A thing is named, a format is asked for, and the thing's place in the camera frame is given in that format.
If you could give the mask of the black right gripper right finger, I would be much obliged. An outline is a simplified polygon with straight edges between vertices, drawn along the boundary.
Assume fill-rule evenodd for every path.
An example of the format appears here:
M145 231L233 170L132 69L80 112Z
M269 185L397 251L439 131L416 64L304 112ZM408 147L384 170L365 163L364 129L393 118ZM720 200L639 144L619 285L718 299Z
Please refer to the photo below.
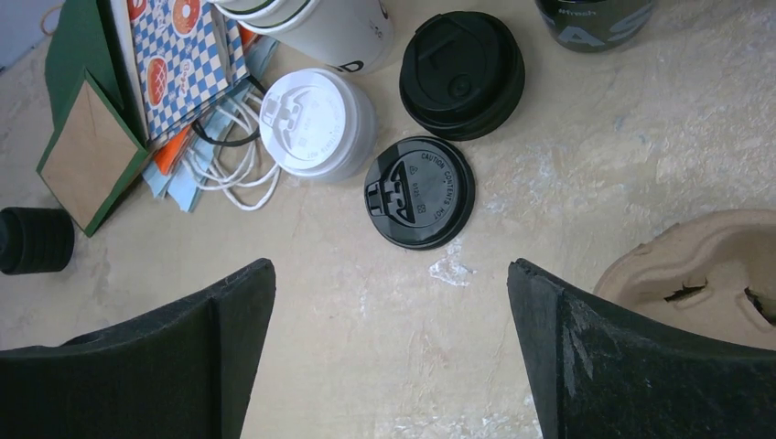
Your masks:
M775 354L669 327L512 262L508 295L546 438L772 438Z

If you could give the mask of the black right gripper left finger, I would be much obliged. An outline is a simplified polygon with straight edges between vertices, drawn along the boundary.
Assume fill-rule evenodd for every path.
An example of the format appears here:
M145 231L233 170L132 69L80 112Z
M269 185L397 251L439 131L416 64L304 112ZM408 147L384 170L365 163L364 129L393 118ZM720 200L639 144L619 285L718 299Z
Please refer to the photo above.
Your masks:
M1 354L4 438L237 438L276 292L260 259L56 347Z

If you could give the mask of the brown pulp cup carrier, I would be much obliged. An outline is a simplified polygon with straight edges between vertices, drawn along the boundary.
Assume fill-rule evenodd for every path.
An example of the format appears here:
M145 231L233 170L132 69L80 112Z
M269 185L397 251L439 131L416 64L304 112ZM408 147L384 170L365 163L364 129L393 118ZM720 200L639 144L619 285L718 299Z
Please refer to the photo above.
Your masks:
M594 294L700 336L775 348L775 213L731 209L677 223L621 256Z

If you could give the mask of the green paper bag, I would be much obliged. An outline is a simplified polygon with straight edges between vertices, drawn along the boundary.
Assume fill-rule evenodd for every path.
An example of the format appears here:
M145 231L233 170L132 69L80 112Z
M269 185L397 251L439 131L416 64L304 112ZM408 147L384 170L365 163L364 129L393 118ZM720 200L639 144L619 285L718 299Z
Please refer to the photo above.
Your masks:
M63 3L44 77L53 134L37 172L91 237L150 159L110 2Z

